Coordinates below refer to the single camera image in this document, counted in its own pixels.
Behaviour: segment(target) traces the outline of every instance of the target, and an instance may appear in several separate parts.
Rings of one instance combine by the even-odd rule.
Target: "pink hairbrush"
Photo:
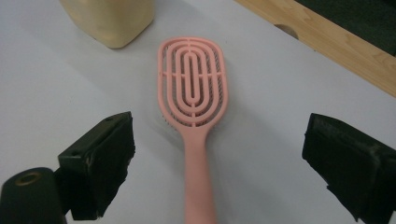
[[[185,147],[185,223],[216,224],[205,140],[228,103],[221,49],[197,37],[163,42],[158,51],[158,102]]]

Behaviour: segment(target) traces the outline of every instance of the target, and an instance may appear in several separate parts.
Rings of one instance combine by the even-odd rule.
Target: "plastic bottle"
[[[137,37],[154,18],[153,0],[60,0],[73,23],[112,49]]]

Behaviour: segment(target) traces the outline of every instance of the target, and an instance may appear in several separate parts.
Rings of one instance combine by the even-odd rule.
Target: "black object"
[[[312,114],[303,158],[358,221],[389,223],[396,209],[396,151],[352,126]]]
[[[0,199],[1,224],[96,220],[124,182],[134,156],[130,112],[106,118],[58,156],[60,168],[35,168],[11,177]]]
[[[396,0],[296,0],[322,17],[396,56]]]

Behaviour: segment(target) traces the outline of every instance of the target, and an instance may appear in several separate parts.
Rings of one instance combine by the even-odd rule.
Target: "wooden edge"
[[[274,25],[396,97],[396,57],[321,17],[294,0],[235,0]]]

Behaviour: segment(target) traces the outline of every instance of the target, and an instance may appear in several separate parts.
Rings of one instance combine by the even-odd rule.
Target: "white surface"
[[[118,50],[57,1],[2,1],[0,182],[56,169],[96,123],[130,110],[136,155],[93,223],[183,223],[183,143],[156,98],[157,48],[176,35],[209,38],[226,60],[229,109],[207,141],[219,224],[355,223],[301,157],[308,118],[340,119],[396,148],[396,99],[230,0],[158,0],[154,23]]]

